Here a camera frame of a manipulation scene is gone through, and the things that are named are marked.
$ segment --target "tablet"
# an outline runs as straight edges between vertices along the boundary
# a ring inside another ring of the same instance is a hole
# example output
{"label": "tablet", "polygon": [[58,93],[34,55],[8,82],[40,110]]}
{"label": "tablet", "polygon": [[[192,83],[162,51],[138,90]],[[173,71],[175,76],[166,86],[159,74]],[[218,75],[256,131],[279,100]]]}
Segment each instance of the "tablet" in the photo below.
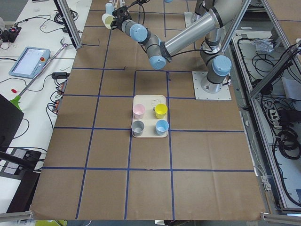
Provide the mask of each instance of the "tablet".
{"label": "tablet", "polygon": [[49,49],[26,47],[10,69],[9,74],[32,79],[44,67],[49,57]]}

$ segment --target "yellow cup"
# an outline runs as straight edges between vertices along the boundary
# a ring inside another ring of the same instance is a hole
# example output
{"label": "yellow cup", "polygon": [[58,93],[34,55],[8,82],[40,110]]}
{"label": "yellow cup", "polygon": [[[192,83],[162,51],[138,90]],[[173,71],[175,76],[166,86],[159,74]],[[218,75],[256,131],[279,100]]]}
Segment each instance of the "yellow cup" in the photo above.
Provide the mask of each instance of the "yellow cup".
{"label": "yellow cup", "polygon": [[163,119],[167,113],[167,106],[165,104],[158,104],[155,107],[155,113],[158,119]]}

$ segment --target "cup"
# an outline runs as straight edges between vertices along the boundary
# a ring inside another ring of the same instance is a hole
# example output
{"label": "cup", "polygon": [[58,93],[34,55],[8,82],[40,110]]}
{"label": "cup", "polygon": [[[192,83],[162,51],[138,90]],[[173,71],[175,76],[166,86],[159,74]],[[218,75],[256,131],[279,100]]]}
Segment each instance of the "cup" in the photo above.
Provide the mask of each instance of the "cup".
{"label": "cup", "polygon": [[169,124],[165,120],[159,120],[156,123],[156,132],[158,135],[163,135],[168,130]]}
{"label": "cup", "polygon": [[155,107],[155,113],[158,119],[163,119],[167,113],[167,106],[165,104],[158,104]]}
{"label": "cup", "polygon": [[112,3],[108,2],[108,3],[105,4],[105,13],[112,15],[112,12],[114,10],[115,10],[115,8],[114,8]]}
{"label": "cup", "polygon": [[145,107],[142,104],[137,104],[133,107],[133,115],[135,119],[141,119],[143,118],[145,113]]}
{"label": "cup", "polygon": [[105,13],[102,17],[104,26],[111,30],[111,23],[114,20],[114,17],[111,14]]}
{"label": "cup", "polygon": [[132,134],[134,137],[138,137],[138,136],[141,136],[142,133],[143,133],[143,130],[144,130],[144,123],[142,121],[134,121],[132,123]]}

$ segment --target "white paper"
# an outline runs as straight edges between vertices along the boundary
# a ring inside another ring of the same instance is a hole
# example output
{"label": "white paper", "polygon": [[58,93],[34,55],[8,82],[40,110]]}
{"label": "white paper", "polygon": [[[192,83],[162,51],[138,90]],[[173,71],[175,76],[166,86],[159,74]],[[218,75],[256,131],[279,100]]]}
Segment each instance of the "white paper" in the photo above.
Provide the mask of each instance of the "white paper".
{"label": "white paper", "polygon": [[301,84],[296,80],[282,78],[286,98],[301,100]]}

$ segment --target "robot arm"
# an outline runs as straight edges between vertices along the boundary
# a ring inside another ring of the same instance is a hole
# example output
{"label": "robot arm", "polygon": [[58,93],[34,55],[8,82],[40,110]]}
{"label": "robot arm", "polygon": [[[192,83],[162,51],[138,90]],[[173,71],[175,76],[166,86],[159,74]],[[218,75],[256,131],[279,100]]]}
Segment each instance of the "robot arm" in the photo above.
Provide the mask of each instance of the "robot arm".
{"label": "robot arm", "polygon": [[166,65],[166,61],[171,62],[172,55],[230,22],[242,6],[242,0],[205,0],[203,3],[200,2],[198,1],[197,6],[206,6],[207,12],[199,20],[166,42],[161,42],[155,34],[152,34],[144,26],[132,21],[126,6],[113,12],[115,19],[111,28],[120,29],[139,44],[144,45],[151,66],[154,69],[162,69]]}

